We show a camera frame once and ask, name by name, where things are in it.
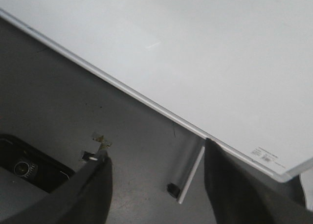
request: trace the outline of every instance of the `white board surface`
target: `white board surface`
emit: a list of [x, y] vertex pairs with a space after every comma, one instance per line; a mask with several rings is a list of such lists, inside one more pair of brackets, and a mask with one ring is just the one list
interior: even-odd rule
[[0, 0], [0, 8], [275, 179], [312, 165], [313, 0]]

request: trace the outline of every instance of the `floor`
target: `floor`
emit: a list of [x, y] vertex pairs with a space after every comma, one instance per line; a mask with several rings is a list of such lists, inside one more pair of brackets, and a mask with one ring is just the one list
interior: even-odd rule
[[203, 161], [182, 205], [181, 184], [201, 139], [0, 20], [0, 133], [13, 134], [74, 170], [94, 135], [112, 142], [108, 224], [215, 224]]

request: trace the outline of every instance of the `whiteboard frame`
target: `whiteboard frame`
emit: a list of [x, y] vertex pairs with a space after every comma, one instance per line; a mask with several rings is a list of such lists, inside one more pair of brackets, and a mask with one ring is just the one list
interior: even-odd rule
[[15, 27], [19, 28], [26, 34], [32, 36], [36, 40], [40, 41], [41, 43], [45, 44], [49, 48], [55, 50], [56, 52], [60, 53], [64, 57], [70, 59], [77, 65], [83, 67], [84, 69], [88, 70], [92, 74], [98, 76], [102, 80], [108, 82], [109, 84], [113, 85], [114, 87], [118, 88], [119, 90], [125, 92], [126, 94], [130, 95], [131, 97], [135, 98], [136, 100], [142, 102], [143, 104], [147, 105], [148, 107], [154, 109], [158, 113], [162, 114], [163, 116], [175, 121], [179, 125], [183, 126], [184, 128], [190, 130], [191, 132], [195, 133], [196, 135], [200, 136], [203, 139], [209, 138], [215, 142], [217, 142], [226, 152], [230, 153], [231, 155], [235, 156], [236, 158], [242, 160], [243, 162], [249, 164], [250, 166], [262, 171], [263, 173], [267, 174], [268, 176], [272, 177], [274, 180], [278, 182], [286, 182], [291, 178], [299, 175], [300, 173], [310, 169], [313, 167], [313, 158], [301, 163], [300, 165], [294, 167], [293, 169], [287, 171], [284, 174], [278, 174], [273, 170], [263, 166], [262, 164], [258, 163], [257, 161], [253, 160], [252, 158], [244, 155], [243, 153], [239, 152], [238, 150], [232, 148], [231, 146], [227, 145], [226, 143], [218, 140], [214, 136], [206, 133], [205, 131], [201, 130], [200, 128], [196, 127], [195, 125], [191, 124], [190, 122], [182, 119], [178, 115], [174, 114], [173, 112], [165, 109], [161, 105], [157, 104], [156, 102], [152, 101], [151, 99], [145, 97], [144, 95], [140, 94], [139, 92], [135, 91], [134, 89], [130, 88], [129, 86], [123, 84], [116, 78], [110, 76], [109, 74], [105, 73], [104, 71], [100, 70], [96, 66], [92, 65], [91, 63], [87, 62], [86, 60], [80, 58], [79, 56], [72, 53], [70, 50], [64, 48], [63, 46], [59, 45], [58, 43], [54, 42], [50, 38], [46, 37], [44, 34], [36, 31], [34, 28], [28, 26], [27, 24], [23, 23], [22, 21], [18, 20], [14, 16], [10, 15], [9, 13], [5, 12], [2, 8], [0, 8], [0, 17], [4, 20], [8, 21], [9, 23], [13, 24]]

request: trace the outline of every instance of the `sticker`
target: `sticker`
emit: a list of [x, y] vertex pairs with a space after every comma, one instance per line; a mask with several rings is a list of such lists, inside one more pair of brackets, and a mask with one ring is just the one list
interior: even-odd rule
[[279, 160], [278, 156], [274, 155], [273, 153], [258, 147], [256, 149], [254, 149], [251, 152], [252, 155], [254, 155], [255, 157], [258, 157], [260, 160], [262, 160], [265, 164], [270, 164], [270, 163], [274, 163], [282, 168], [285, 169], [285, 166], [278, 163], [277, 161]]

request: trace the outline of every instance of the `whiteboard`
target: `whiteboard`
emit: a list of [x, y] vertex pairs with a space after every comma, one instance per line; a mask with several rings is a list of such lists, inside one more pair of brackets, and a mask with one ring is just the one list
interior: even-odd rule
[[313, 0], [0, 0], [0, 8], [276, 180], [313, 166]]

